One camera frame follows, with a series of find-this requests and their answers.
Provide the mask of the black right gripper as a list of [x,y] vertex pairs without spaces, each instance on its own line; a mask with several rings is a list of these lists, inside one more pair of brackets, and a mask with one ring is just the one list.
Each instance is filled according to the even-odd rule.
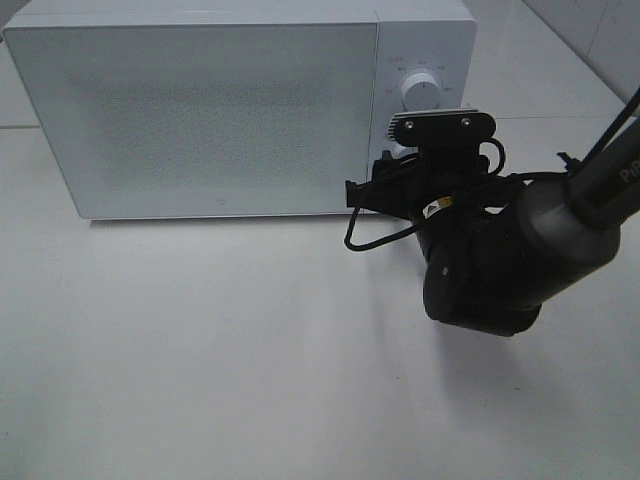
[[345,182],[346,206],[410,220],[433,200],[497,177],[500,169],[489,165],[479,145],[421,147],[400,158],[385,150],[373,163],[368,181]]

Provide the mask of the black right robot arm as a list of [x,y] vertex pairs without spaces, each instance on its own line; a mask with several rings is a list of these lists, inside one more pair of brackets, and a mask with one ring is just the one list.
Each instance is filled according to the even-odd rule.
[[370,180],[347,182],[346,204],[408,222],[426,263],[429,318],[510,337],[542,305],[608,264],[639,210],[639,124],[616,119],[561,172],[505,174],[480,148],[496,123],[475,109],[400,113]]

